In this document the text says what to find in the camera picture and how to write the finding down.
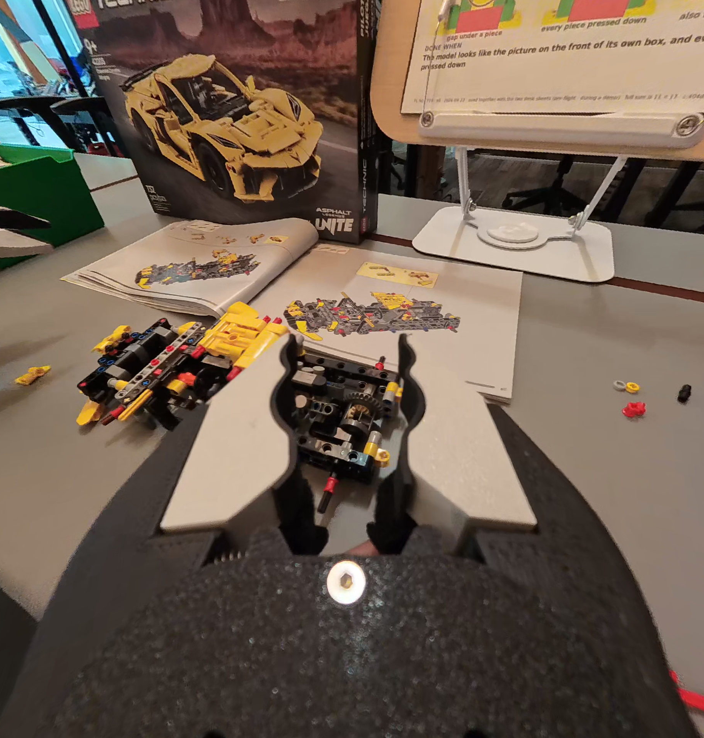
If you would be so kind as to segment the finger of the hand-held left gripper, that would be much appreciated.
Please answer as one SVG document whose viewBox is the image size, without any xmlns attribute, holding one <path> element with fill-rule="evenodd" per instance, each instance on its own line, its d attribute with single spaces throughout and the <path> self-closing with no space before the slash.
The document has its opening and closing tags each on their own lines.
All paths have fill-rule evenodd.
<svg viewBox="0 0 704 738">
<path fill-rule="evenodd" d="M 51 227 L 48 220 L 0 206 L 0 229 L 19 232 L 30 229 L 50 229 Z"/>
<path fill-rule="evenodd" d="M 52 245 L 36 238 L 0 229 L 0 259 L 19 258 L 53 252 Z"/>
</svg>

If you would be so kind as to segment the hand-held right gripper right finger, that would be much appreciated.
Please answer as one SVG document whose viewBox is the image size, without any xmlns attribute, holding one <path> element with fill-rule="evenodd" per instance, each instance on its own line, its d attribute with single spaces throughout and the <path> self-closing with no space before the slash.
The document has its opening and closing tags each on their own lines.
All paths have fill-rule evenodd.
<svg viewBox="0 0 704 738">
<path fill-rule="evenodd" d="M 537 519 L 488 402 L 409 334 L 398 343 L 405 419 L 398 508 L 446 552 L 476 530 L 534 533 Z"/>
</svg>

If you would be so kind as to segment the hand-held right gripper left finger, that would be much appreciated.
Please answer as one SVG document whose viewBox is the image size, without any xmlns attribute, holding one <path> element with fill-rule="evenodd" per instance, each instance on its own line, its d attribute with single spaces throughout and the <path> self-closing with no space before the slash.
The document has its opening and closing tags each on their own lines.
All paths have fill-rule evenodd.
<svg viewBox="0 0 704 738">
<path fill-rule="evenodd" d="M 291 467 L 291 441 L 271 405 L 286 375 L 280 337 L 209 402 L 160 521 L 164 534 L 277 527 L 273 489 Z"/>
</svg>

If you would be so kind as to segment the lego car chassis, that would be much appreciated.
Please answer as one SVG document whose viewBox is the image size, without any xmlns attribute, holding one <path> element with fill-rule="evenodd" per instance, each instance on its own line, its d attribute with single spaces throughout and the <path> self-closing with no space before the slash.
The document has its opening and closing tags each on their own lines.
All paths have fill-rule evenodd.
<svg viewBox="0 0 704 738">
<path fill-rule="evenodd" d="M 236 302 L 210 326 L 161 318 L 143 331 L 118 326 L 93 349 L 98 366 L 78 385 L 86 398 L 77 424 L 107 426 L 144 416 L 165 430 L 180 422 L 176 409 L 205 404 L 289 334 L 281 318 L 260 317 Z M 358 364 L 320 354 L 299 341 L 291 373 L 291 426 L 301 460 L 328 473 L 318 512 L 339 480 L 368 484 L 390 453 L 383 431 L 401 398 L 398 374 L 385 358 Z"/>
</svg>

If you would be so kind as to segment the lego instruction booklet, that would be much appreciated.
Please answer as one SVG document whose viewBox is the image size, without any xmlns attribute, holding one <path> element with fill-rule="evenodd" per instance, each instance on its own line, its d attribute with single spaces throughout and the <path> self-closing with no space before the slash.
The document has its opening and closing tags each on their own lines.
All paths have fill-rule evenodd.
<svg viewBox="0 0 704 738">
<path fill-rule="evenodd" d="M 405 334 L 481 393 L 510 401 L 523 276 L 320 244 L 309 221 L 176 221 L 62 277 L 155 309 L 220 317 L 240 301 L 308 347 L 395 366 Z"/>
</svg>

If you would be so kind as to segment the lego set box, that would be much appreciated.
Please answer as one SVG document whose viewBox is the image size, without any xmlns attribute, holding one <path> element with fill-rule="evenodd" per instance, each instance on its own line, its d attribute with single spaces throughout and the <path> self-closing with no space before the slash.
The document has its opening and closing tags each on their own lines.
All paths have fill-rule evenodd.
<svg viewBox="0 0 704 738">
<path fill-rule="evenodd" d="M 68 6 L 157 215 L 295 217 L 345 244 L 375 230 L 379 2 Z"/>
</svg>

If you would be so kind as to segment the red lego axle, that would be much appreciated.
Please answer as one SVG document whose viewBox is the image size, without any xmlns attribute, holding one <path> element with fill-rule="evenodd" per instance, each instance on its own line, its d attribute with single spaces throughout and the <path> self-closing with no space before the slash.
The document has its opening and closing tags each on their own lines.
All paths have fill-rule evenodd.
<svg viewBox="0 0 704 738">
<path fill-rule="evenodd" d="M 677 693 L 687 708 L 704 714 L 704 695 L 684 687 L 677 673 L 670 670 L 671 679 L 674 681 Z"/>
</svg>

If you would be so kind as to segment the green storage bin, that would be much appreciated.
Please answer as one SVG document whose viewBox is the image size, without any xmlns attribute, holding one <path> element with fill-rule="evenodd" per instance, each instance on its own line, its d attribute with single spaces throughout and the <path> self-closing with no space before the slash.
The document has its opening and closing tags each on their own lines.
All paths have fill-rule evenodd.
<svg viewBox="0 0 704 738">
<path fill-rule="evenodd" d="M 105 225 L 71 150 L 0 143 L 0 156 L 8 162 L 0 168 L 0 206 L 52 225 L 11 232 L 57 247 Z M 1 258 L 0 271 L 32 256 Z"/>
</svg>

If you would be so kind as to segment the white document stand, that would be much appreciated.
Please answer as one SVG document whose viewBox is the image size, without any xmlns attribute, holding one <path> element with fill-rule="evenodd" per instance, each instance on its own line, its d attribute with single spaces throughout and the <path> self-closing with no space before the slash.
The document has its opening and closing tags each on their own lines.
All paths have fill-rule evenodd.
<svg viewBox="0 0 704 738">
<path fill-rule="evenodd" d="M 421 2 L 382 2 L 371 103 L 391 139 L 452 146 L 459 206 L 444 208 L 414 238 L 422 254 L 497 266 L 583 283 L 615 275 L 612 235 L 591 219 L 609 185 L 630 160 L 704 162 L 702 114 L 495 114 L 401 112 Z M 557 217 L 478 207 L 468 183 L 467 154 L 475 149 L 612 157 L 587 207 Z"/>
</svg>

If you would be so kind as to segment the printed instruction sheet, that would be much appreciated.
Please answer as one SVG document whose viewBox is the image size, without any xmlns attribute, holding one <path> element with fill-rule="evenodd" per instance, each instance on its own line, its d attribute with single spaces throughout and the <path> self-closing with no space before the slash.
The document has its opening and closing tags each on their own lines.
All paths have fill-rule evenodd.
<svg viewBox="0 0 704 738">
<path fill-rule="evenodd" d="M 704 1 L 421 2 L 401 112 L 704 115 Z"/>
</svg>

